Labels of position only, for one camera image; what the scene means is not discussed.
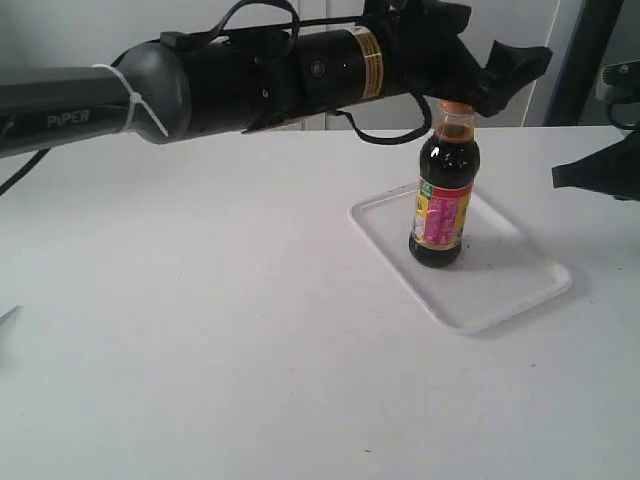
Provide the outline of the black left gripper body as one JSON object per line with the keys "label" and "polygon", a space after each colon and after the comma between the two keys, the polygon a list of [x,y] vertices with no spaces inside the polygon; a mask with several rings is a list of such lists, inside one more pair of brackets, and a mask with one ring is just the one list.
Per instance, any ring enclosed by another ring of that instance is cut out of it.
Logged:
{"label": "black left gripper body", "polygon": [[401,76],[417,92],[482,108],[488,80],[460,39],[472,9],[445,1],[367,1],[363,18],[386,29]]}

